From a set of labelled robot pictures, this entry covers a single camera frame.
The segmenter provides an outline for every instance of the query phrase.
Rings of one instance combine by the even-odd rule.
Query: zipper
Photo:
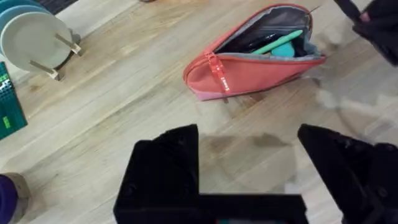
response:
[[[215,78],[220,80],[221,87],[225,93],[231,93],[227,79],[225,79],[225,69],[221,60],[213,53],[205,51],[205,57],[207,58],[212,74]]]

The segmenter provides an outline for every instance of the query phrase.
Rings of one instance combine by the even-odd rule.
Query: red pencil case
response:
[[[265,37],[299,29],[303,33],[291,41],[294,57],[250,53]],[[325,61],[309,42],[311,32],[308,9],[295,4],[266,7],[208,46],[186,67],[183,79],[200,100],[270,89]]]

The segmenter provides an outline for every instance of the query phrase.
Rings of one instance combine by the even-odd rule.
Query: fabric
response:
[[[350,0],[335,0],[354,21],[353,30],[370,41],[392,65],[398,65],[398,1],[374,0],[360,12]]]
[[[251,54],[296,30],[303,34],[292,40],[295,57]],[[326,60],[309,43],[311,32],[312,17],[306,8],[294,4],[266,7],[209,45],[186,67],[183,79],[199,100],[268,90]]]

